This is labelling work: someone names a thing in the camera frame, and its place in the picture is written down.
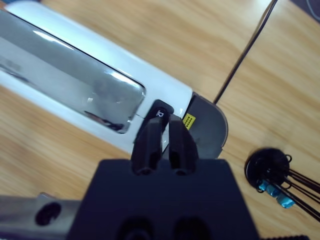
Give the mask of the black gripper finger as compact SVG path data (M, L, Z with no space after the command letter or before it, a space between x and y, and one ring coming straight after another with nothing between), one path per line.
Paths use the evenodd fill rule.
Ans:
M191 175L199 159L196 143L182 119L169 117L169 161L177 175Z
M162 118L150 119L134 142L131 169L135 175L150 175L162 158Z

